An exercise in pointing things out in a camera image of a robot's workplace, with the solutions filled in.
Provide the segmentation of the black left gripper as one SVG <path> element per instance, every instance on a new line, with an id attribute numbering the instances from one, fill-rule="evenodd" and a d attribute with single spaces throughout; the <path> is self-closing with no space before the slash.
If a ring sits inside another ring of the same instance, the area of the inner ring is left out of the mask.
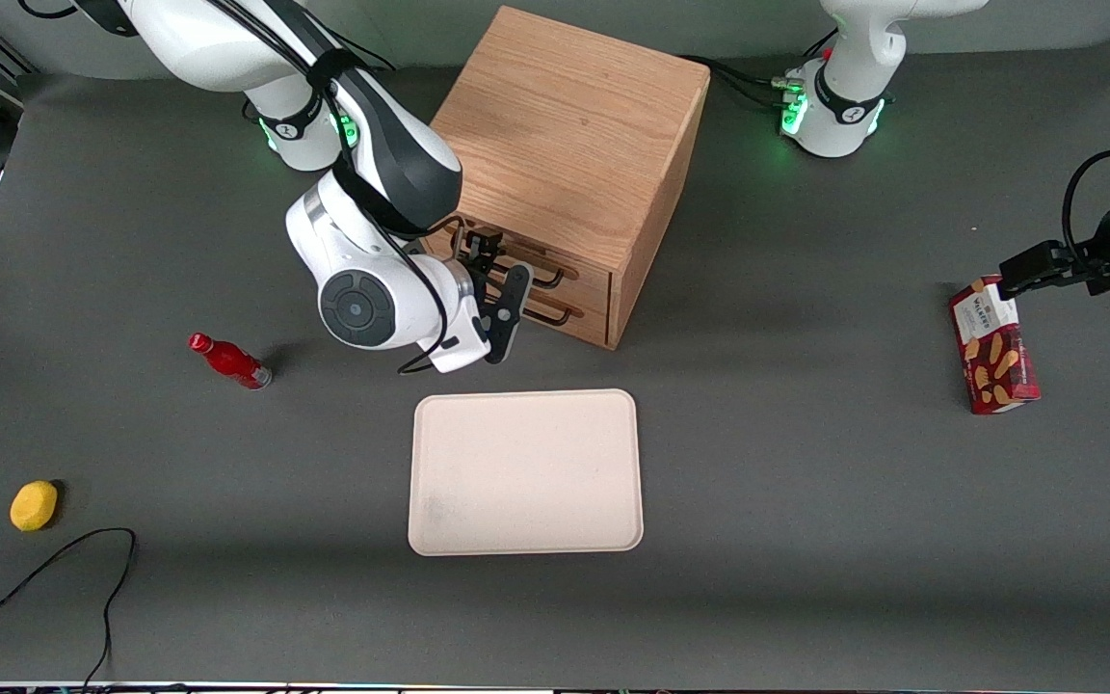
<path id="1" fill-rule="evenodd" d="M 1064 288 L 1084 282 L 1088 293 L 1110 291 L 1110 210 L 1098 221 L 1094 237 L 1084 242 L 1084 254 L 1093 275 L 1084 268 L 1076 249 L 1066 243 L 1037 243 L 1000 263 L 1003 299 L 1015 300 L 1045 288 Z"/>

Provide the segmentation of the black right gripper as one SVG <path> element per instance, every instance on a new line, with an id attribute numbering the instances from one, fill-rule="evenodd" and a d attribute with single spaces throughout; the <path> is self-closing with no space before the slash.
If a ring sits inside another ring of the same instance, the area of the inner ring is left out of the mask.
<path id="1" fill-rule="evenodd" d="M 460 254 L 460 264 L 470 275 L 474 290 L 475 315 L 471 320 L 480 334 L 502 334 L 506 328 L 506 319 L 500 319 L 496 300 L 488 295 L 488 288 L 500 289 L 508 284 L 519 284 L 525 288 L 533 285 L 534 268 L 528 262 L 516 259 L 497 260 L 500 257 L 503 234 L 500 231 L 474 231 L 466 233 L 466 254 Z M 490 273 L 496 268 L 498 281 L 491 280 Z"/>

